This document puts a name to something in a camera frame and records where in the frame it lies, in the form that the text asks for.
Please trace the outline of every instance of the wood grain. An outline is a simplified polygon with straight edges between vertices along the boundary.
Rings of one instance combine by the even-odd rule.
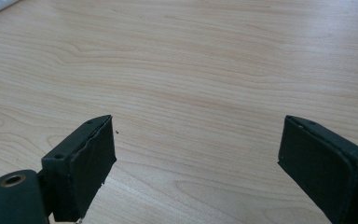
[[[32,1],[0,12],[0,175],[112,114],[83,223],[328,223],[277,165],[286,114],[358,145],[358,1]]]

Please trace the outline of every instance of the light wood surface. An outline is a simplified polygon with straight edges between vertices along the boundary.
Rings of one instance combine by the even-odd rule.
[[[328,223],[283,118],[358,145],[358,1],[22,0],[0,12],[0,176],[113,116],[83,223]]]

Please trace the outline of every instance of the wooden table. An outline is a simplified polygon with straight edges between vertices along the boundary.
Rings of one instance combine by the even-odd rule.
[[[358,1],[32,1],[0,12],[0,176],[113,116],[83,223],[328,223],[278,165],[287,114],[358,145]]]

